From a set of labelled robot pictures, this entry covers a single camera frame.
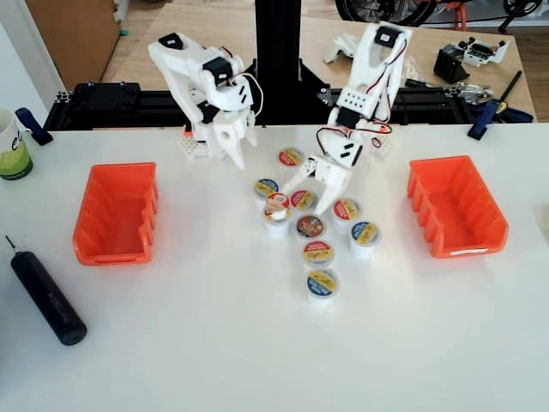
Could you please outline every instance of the wooden floor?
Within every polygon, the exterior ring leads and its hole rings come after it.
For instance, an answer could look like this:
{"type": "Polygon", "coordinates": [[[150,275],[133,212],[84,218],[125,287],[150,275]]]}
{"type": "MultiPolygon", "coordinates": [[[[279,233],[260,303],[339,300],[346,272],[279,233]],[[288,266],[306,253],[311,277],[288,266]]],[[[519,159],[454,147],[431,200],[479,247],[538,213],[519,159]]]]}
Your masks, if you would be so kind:
{"type": "MultiPolygon", "coordinates": [[[[209,7],[230,7],[251,9],[253,0],[172,0],[178,3],[206,4],[209,7]]],[[[148,3],[144,0],[131,0],[123,28],[129,35],[118,41],[111,62],[103,75],[103,82],[109,82],[124,64],[133,47],[160,12],[164,3],[148,3]]],[[[335,0],[303,0],[302,14],[326,19],[340,19],[335,8],[335,0]]],[[[477,28],[477,32],[496,33],[496,28],[477,28]]],[[[521,54],[522,64],[528,79],[530,93],[534,100],[538,121],[549,122],[549,27],[511,27],[509,33],[515,35],[521,54]]]]}

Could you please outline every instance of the wooden table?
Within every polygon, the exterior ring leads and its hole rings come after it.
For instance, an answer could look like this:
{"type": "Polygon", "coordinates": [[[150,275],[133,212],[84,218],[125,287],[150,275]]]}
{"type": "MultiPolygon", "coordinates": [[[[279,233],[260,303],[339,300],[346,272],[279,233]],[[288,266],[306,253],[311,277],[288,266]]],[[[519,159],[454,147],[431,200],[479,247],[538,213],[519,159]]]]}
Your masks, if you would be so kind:
{"type": "MultiPolygon", "coordinates": [[[[332,64],[325,64],[322,61],[323,50],[331,38],[342,33],[349,33],[360,39],[365,30],[365,24],[303,16],[301,18],[301,57],[307,67],[332,87],[343,87],[347,83],[352,61],[348,58],[339,58],[332,64]]],[[[203,45],[223,45],[231,52],[238,54],[246,65],[251,64],[256,56],[256,25],[253,9],[222,9],[168,3],[159,12],[143,35],[142,41],[135,47],[112,81],[139,82],[142,89],[146,90],[166,89],[162,75],[148,56],[147,45],[167,33],[176,31],[184,33],[203,45]]],[[[489,84],[496,96],[499,96],[515,73],[523,70],[513,36],[414,28],[407,55],[415,59],[421,75],[427,81],[442,83],[442,79],[432,72],[438,50],[448,43],[456,44],[471,35],[494,45],[501,40],[510,41],[510,47],[502,63],[487,64],[478,69],[464,65],[465,70],[471,74],[470,82],[489,84]]],[[[525,76],[516,84],[508,102],[510,106],[535,116],[534,104],[525,76]]]]}

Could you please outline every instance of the mug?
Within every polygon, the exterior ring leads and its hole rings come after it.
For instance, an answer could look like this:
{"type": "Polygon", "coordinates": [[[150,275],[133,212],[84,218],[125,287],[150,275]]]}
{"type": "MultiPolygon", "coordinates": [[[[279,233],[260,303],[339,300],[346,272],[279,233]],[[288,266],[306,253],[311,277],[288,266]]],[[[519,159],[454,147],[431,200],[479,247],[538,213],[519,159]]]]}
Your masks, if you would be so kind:
{"type": "Polygon", "coordinates": [[[17,180],[33,170],[33,161],[19,131],[14,113],[0,106],[0,178],[17,180]]]}

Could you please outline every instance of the wooden cabinet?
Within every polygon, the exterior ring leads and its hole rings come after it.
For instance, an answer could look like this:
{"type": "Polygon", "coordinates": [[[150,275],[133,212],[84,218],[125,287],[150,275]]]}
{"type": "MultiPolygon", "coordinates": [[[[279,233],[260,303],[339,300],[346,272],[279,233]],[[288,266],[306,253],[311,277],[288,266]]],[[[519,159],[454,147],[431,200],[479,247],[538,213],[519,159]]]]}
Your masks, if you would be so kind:
{"type": "Polygon", "coordinates": [[[64,86],[98,82],[120,32],[112,0],[27,0],[27,6],[64,86]]]}

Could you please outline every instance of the white wall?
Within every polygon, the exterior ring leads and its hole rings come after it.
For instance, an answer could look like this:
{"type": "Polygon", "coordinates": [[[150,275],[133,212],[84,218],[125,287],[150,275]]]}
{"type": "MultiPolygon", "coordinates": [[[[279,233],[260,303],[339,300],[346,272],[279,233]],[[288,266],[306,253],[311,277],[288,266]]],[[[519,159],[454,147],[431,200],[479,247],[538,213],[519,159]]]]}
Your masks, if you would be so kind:
{"type": "Polygon", "coordinates": [[[40,124],[44,124],[49,107],[46,106],[15,51],[8,34],[0,24],[0,105],[15,111],[29,109],[40,124]]]}

